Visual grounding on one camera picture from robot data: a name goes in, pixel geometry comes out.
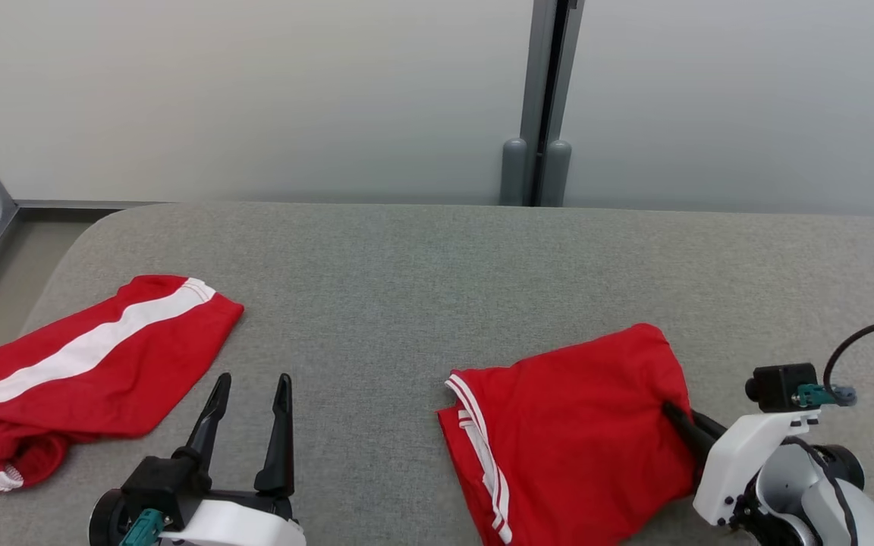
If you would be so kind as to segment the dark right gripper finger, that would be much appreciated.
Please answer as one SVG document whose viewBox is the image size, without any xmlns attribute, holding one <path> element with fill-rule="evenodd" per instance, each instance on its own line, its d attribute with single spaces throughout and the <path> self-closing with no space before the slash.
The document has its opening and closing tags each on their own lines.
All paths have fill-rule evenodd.
<svg viewBox="0 0 874 546">
<path fill-rule="evenodd" d="M 691 422 L 691 411 L 686 412 L 683 408 L 673 404 L 673 402 L 665 402 L 662 404 L 663 415 L 669 419 L 669 422 L 675 428 L 675 431 L 683 440 L 684 445 L 689 449 L 691 456 L 695 459 L 698 466 L 704 466 L 710 450 L 714 443 L 696 443 L 693 438 L 693 422 Z"/>
<path fill-rule="evenodd" d="M 696 443 L 715 443 L 726 432 L 726 427 L 697 411 L 691 411 L 691 432 Z"/>
</svg>

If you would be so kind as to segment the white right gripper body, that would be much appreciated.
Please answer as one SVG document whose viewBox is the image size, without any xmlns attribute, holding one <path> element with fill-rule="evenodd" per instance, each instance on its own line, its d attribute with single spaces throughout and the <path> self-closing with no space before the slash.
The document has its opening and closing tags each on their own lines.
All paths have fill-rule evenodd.
<svg viewBox="0 0 874 546">
<path fill-rule="evenodd" d="M 786 438 L 804 435 L 814 422 L 814 411 L 759 413 L 740 417 L 711 446 L 700 486 L 694 495 L 695 512 L 708 524 L 731 522 L 739 495 Z"/>
</svg>

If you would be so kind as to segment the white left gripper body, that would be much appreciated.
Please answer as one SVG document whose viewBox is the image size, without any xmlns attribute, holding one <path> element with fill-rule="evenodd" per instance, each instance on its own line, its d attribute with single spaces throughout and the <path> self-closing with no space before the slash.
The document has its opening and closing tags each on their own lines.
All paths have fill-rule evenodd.
<svg viewBox="0 0 874 546">
<path fill-rule="evenodd" d="M 170 541 L 188 545 L 305 545 L 291 505 L 294 470 L 261 470 L 254 491 L 213 488 L 195 474 L 181 486 L 156 490 L 156 511 Z"/>
</svg>

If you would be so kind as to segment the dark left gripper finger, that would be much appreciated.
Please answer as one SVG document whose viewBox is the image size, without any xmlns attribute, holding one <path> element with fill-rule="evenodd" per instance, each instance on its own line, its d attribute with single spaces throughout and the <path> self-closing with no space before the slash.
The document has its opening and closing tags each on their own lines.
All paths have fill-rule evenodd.
<svg viewBox="0 0 874 546">
<path fill-rule="evenodd" d="M 254 490 L 270 497 L 294 494 L 294 408 L 292 380 L 287 373 L 278 377 L 272 404 L 273 425 L 263 468 L 254 477 Z"/>
<path fill-rule="evenodd" d="M 187 443 L 181 447 L 181 459 L 190 463 L 194 472 L 208 472 L 214 453 L 216 429 L 225 417 L 231 391 L 230 372 L 222 373 L 216 379 L 208 400 L 205 402 Z"/>
</svg>

